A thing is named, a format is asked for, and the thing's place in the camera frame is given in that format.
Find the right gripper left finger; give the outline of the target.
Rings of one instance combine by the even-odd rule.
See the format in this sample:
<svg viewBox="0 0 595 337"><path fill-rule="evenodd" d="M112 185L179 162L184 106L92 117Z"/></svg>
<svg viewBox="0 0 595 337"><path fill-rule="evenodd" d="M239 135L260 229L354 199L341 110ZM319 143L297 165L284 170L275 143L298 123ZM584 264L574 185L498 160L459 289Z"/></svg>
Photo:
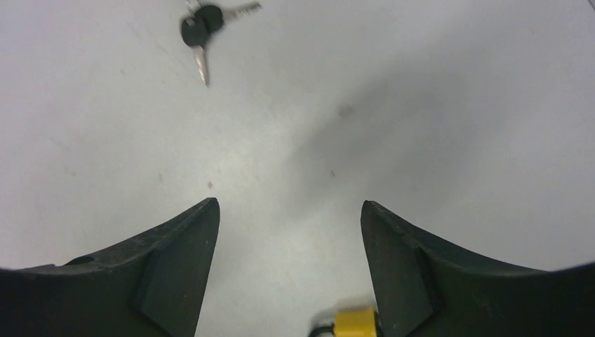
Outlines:
<svg viewBox="0 0 595 337"><path fill-rule="evenodd" d="M1 270L2 336L193 336L220 226L207 198L64 265Z"/></svg>

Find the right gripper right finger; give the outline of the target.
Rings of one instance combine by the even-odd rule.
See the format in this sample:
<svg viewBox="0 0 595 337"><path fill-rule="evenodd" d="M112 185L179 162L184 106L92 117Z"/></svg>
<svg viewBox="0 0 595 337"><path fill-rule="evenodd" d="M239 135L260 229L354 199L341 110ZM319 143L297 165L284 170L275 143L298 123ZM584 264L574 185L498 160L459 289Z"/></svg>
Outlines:
<svg viewBox="0 0 595 337"><path fill-rule="evenodd" d="M374 201L361 231L383 336L593 336L594 264L544 271L483 256Z"/></svg>

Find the yellow padlock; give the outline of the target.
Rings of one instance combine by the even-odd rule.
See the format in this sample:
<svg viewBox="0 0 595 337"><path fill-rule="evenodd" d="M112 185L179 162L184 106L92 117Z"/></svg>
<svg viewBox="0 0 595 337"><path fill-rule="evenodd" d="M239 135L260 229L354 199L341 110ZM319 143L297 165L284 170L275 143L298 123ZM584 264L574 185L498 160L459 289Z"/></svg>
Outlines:
<svg viewBox="0 0 595 337"><path fill-rule="evenodd" d="M308 337L381 337L379 314L374 307L340 310L330 322L315 325Z"/></svg>

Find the black-headed keys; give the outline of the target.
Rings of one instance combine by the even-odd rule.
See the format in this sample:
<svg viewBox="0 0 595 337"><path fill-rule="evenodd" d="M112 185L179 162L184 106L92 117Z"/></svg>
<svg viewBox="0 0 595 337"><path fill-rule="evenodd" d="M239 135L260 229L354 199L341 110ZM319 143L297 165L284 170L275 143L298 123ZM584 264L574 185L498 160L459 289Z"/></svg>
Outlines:
<svg viewBox="0 0 595 337"><path fill-rule="evenodd" d="M199 76L205 86L210 84L210 74L206 58L209 41L226 24L258 12L262 5L252 1L233 8L223 8L213 3L197 1L193 6L187 1L189 14L180 21L180 36L192 50L198 66Z"/></svg>

